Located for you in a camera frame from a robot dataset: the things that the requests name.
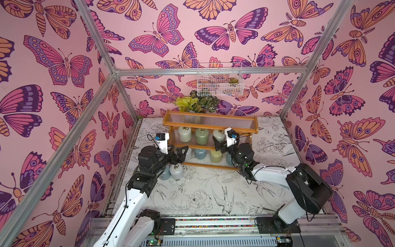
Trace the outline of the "cream canister shelf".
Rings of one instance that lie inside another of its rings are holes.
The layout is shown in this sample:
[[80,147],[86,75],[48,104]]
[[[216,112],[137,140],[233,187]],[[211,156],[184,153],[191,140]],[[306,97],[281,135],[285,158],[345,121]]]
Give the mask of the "cream canister shelf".
[[215,141],[218,141],[219,143],[226,141],[226,134],[225,134],[224,130],[214,130],[213,131],[213,139]]

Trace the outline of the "large light blue canister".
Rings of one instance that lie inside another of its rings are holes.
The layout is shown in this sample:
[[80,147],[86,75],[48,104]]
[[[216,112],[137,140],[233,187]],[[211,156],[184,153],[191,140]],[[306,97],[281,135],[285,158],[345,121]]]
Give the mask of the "large light blue canister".
[[169,178],[171,178],[171,173],[170,173],[170,166],[167,165],[164,170],[162,171],[162,173],[159,175],[158,177],[160,180],[162,181],[166,181]]

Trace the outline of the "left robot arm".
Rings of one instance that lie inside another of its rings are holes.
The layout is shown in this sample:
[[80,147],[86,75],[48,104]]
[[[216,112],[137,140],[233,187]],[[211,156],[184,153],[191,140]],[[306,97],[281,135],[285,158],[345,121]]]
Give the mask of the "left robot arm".
[[125,186],[125,196],[104,233],[95,242],[95,247],[139,247],[159,227],[160,213],[144,210],[154,189],[159,174],[167,165],[182,164],[189,147],[174,149],[167,153],[154,146],[144,147],[138,154],[137,171]]

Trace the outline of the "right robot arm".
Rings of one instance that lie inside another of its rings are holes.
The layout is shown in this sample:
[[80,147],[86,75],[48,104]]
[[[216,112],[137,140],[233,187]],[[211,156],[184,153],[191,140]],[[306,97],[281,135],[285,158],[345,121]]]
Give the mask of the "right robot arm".
[[326,201],[334,191],[309,165],[300,163],[295,167],[264,165],[255,160],[255,153],[249,143],[239,143],[239,137],[232,134],[223,140],[213,139],[215,150],[227,154],[238,174],[258,188],[267,192],[278,202],[278,209],[271,217],[257,218],[262,233],[286,233],[295,227],[301,217],[312,220],[322,212]]

